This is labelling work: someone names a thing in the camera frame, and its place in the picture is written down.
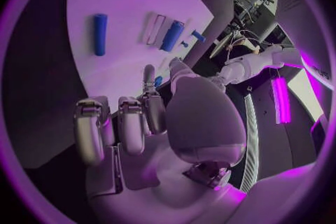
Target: blue object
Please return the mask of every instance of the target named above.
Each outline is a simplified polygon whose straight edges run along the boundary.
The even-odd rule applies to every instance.
[[[106,27],[108,16],[105,14],[95,15],[95,54],[103,56],[105,54]]]
[[[154,86],[158,87],[159,85],[161,85],[162,80],[163,80],[163,77],[161,77],[161,76],[156,77],[155,80],[154,80]]]
[[[184,41],[182,41],[181,42],[181,44],[183,45],[183,47],[185,47],[185,48],[187,48],[188,46],[189,46],[189,44],[188,43],[186,43],[186,42],[184,42]]]
[[[205,42],[206,41],[206,37],[205,36],[203,36],[203,35],[201,35],[199,32],[197,32],[196,30],[194,30],[193,32],[192,32],[192,35],[193,36],[195,36],[199,41],[201,41],[201,42]]]
[[[184,30],[184,24],[179,21],[174,21],[171,24],[169,30],[167,31],[160,49],[166,52],[171,52],[183,30]]]

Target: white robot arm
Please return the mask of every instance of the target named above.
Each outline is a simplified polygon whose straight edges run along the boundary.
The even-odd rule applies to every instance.
[[[266,67],[277,69],[285,64],[303,67],[298,50],[272,45],[260,54],[251,53],[228,60],[217,74],[217,80],[220,80],[224,86],[229,83],[238,84],[255,77]]]

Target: pink light bar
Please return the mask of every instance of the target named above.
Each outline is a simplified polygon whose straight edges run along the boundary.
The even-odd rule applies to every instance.
[[[274,104],[276,107],[276,123],[291,122],[290,98],[288,96],[287,84],[283,77],[271,80]]]

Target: white table surface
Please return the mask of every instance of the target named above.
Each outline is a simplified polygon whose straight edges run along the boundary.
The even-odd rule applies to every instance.
[[[142,41],[150,13],[185,23],[185,29],[172,52],[159,50],[158,44]],[[108,15],[106,54],[94,54],[93,15]],[[74,61],[89,96],[105,95],[111,111],[118,108],[121,96],[142,92],[143,69],[156,67],[156,76],[169,80],[168,63],[184,58],[196,42],[193,30],[202,33],[213,15],[201,0],[67,0],[67,24]],[[180,43],[186,41],[188,48]]]

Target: table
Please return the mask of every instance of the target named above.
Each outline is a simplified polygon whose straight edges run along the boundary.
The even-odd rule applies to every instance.
[[[185,30],[172,52],[146,45],[141,36],[148,14],[157,13],[185,23]],[[98,57],[93,46],[93,15],[108,15],[106,54]],[[80,78],[89,96],[105,95],[111,111],[121,96],[142,93],[143,69],[156,67],[163,83],[169,80],[168,63],[184,58],[196,42],[193,30],[203,32],[213,15],[201,0],[67,0],[67,25],[71,50]],[[180,43],[185,41],[187,48]]]

